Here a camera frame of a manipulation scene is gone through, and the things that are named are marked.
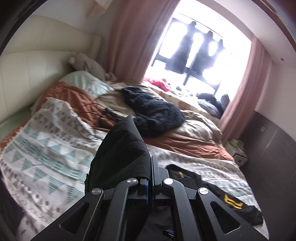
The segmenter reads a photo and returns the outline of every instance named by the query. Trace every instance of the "yellow logo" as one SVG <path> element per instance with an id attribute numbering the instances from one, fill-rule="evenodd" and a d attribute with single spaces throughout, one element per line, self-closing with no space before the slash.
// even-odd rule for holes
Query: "yellow logo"
<path id="1" fill-rule="evenodd" d="M 183 172 L 179 172 L 181 178 L 184 178 Z"/>
<path id="2" fill-rule="evenodd" d="M 224 201 L 237 209 L 242 209 L 242 205 L 243 205 L 242 202 L 237 203 L 234 200 L 230 199 L 226 194 L 224 196 Z"/>

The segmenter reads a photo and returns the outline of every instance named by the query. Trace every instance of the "black metal bracket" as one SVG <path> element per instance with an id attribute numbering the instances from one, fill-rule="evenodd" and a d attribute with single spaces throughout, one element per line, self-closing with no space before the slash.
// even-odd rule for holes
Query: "black metal bracket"
<path id="1" fill-rule="evenodd" d="M 169 178 L 168 171 L 152 163 L 152 195 L 148 180 L 130 178 L 115 188 L 95 188 L 50 224 L 32 241 L 124 241 L 129 203 L 170 206 L 172 230 L 164 235 L 174 241 L 266 241 L 256 229 L 206 188 L 193 190 Z"/>

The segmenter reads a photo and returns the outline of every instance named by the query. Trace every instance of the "dark pillow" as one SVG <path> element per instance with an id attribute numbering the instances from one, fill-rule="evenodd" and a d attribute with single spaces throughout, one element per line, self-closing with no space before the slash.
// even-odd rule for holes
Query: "dark pillow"
<path id="1" fill-rule="evenodd" d="M 221 106 L 222 106 L 223 111 L 225 111 L 226 107 L 228 106 L 228 104 L 230 102 L 228 94 L 222 95 L 220 102 L 221 102 Z"/>
<path id="2" fill-rule="evenodd" d="M 219 112 L 217 107 L 203 99 L 198 99 L 197 102 L 200 105 L 200 107 L 203 108 L 210 115 L 215 116 L 218 119 L 221 118 L 221 113 Z"/>

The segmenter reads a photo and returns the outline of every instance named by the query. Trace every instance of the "black fur item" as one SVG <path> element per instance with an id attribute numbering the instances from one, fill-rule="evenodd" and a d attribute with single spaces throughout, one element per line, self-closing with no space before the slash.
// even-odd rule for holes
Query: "black fur item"
<path id="1" fill-rule="evenodd" d="M 125 103 L 136 113 L 133 121 L 143 137 L 160 136 L 185 121 L 173 103 L 157 99 L 139 87 L 126 87 L 121 93 Z"/>

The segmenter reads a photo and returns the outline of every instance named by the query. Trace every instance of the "black fabric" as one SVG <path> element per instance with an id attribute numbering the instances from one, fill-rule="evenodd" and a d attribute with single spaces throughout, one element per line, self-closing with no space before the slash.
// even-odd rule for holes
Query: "black fabric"
<path id="1" fill-rule="evenodd" d="M 213 32 L 208 31 L 208 33 L 204 34 L 203 37 L 204 37 L 204 41 L 200 46 L 200 49 L 190 66 L 191 70 L 193 70 L 194 72 L 196 72 L 197 75 L 200 75 L 200 76 L 203 75 L 203 72 L 205 69 L 209 69 L 214 66 L 218 55 L 224 49 L 223 40 L 220 39 L 220 41 L 218 42 L 218 48 L 216 52 L 212 56 L 209 56 L 210 43 L 213 42 Z"/>
<path id="2" fill-rule="evenodd" d="M 203 181 L 201 179 L 201 176 L 194 172 L 190 172 L 174 164 L 168 165 L 166 169 L 168 170 L 170 178 L 181 182 L 187 188 L 197 190 L 198 188 L 205 187 L 209 189 L 220 200 L 222 200 L 225 203 L 225 205 L 230 207 L 233 211 L 235 211 L 238 215 L 240 215 L 244 220 L 246 220 L 252 226 L 263 224 L 262 212 L 260 212 L 255 206 L 249 206 L 244 202 L 240 201 L 239 199 L 237 199 L 236 197 L 224 192 L 217 186 Z M 224 200 L 225 195 L 227 195 L 228 198 L 235 201 L 236 203 L 242 203 L 242 206 L 241 206 L 242 209 L 235 208 L 232 205 L 226 203 Z"/>
<path id="3" fill-rule="evenodd" d="M 180 127 L 185 118 L 173 103 L 157 99 L 139 87 L 122 90 L 125 103 L 136 113 L 134 122 L 144 137 L 157 137 Z"/>
<path id="4" fill-rule="evenodd" d="M 215 98 L 215 96 L 213 94 L 201 93 L 201 94 L 197 95 L 197 98 L 209 101 L 213 106 L 215 106 L 219 110 L 220 114 L 223 115 L 224 110 L 222 108 L 221 102 L 217 101 L 217 99 Z"/>
<path id="5" fill-rule="evenodd" d="M 148 149 L 131 116 L 118 122 L 106 135 L 91 162 L 85 193 L 107 190 L 128 178 L 151 179 Z"/>
<path id="6" fill-rule="evenodd" d="M 170 207 L 153 206 L 136 241 L 172 241 L 163 235 L 166 229 L 173 230 Z"/>
<path id="7" fill-rule="evenodd" d="M 23 209 L 14 201 L 12 196 L 9 194 L 2 180 L 0 180 L 0 213 L 13 235 L 16 236 L 17 228 L 24 216 L 24 213 Z"/>
<path id="8" fill-rule="evenodd" d="M 189 57 L 189 53 L 192 48 L 193 44 L 193 36 L 196 32 L 195 28 L 196 22 L 191 22 L 187 26 L 187 33 L 183 37 L 183 39 L 180 42 L 180 46 L 177 49 L 177 51 L 172 55 L 172 57 L 169 59 L 168 63 L 165 66 L 166 70 L 171 70 L 178 74 L 183 74 L 184 69 Z"/>

